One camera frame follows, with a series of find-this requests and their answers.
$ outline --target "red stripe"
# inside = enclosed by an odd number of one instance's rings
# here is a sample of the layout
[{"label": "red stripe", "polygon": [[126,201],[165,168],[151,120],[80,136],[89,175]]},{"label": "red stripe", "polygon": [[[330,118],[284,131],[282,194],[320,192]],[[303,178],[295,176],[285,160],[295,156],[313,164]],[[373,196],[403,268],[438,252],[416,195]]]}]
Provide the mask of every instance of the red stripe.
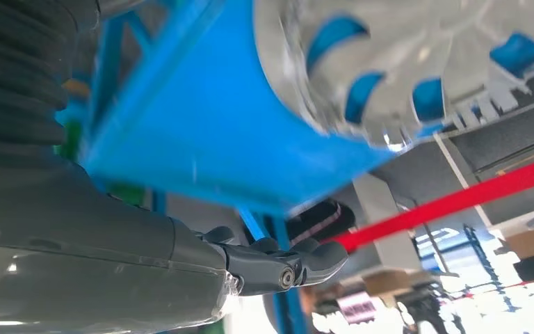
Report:
[{"label": "red stripe", "polygon": [[533,187],[534,164],[531,164],[426,203],[398,216],[385,219],[357,232],[341,234],[332,240],[343,244],[348,252],[353,252],[358,247],[386,237],[389,234],[410,230],[463,209],[497,200]]}]

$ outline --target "robotic finger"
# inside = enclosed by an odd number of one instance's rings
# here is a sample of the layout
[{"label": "robotic finger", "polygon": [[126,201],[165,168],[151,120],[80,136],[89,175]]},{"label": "robotic finger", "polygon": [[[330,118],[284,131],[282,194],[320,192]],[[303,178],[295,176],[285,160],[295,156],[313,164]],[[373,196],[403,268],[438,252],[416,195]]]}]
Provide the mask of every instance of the robotic finger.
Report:
[{"label": "robotic finger", "polygon": [[226,261],[226,270],[238,279],[241,296],[284,292],[292,287],[322,283],[332,277],[347,260],[342,245],[320,245],[306,239],[291,250],[281,250],[274,239],[261,239],[249,247],[228,244],[234,233],[225,227],[202,235]]}]

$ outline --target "blue bracket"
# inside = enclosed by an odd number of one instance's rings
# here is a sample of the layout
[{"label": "blue bracket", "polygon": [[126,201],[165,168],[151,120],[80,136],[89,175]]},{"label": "blue bracket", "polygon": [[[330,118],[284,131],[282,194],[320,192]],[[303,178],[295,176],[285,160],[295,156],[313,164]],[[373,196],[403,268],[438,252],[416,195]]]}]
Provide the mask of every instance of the blue bracket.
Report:
[{"label": "blue bracket", "polygon": [[238,214],[245,222],[245,225],[247,226],[250,234],[255,240],[263,239],[269,235],[269,233],[267,233],[267,229],[265,229],[265,225],[263,224],[263,222],[257,219],[257,217],[252,214],[252,212],[246,209],[239,209]]},{"label": "blue bracket", "polygon": [[95,59],[91,98],[85,135],[92,136],[114,94],[118,91],[118,77],[122,62],[124,19],[118,17],[102,24],[102,37]]}]

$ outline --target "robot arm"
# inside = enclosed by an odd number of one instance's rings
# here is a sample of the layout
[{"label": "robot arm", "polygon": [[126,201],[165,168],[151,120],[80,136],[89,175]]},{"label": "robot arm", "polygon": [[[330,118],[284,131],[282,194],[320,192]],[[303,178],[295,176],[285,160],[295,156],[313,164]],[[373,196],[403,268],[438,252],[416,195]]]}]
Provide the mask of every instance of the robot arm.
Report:
[{"label": "robot arm", "polygon": [[60,84],[104,1],[0,0],[0,333],[155,333],[219,319],[231,294],[338,271],[340,245],[229,245],[100,193],[52,152]]}]

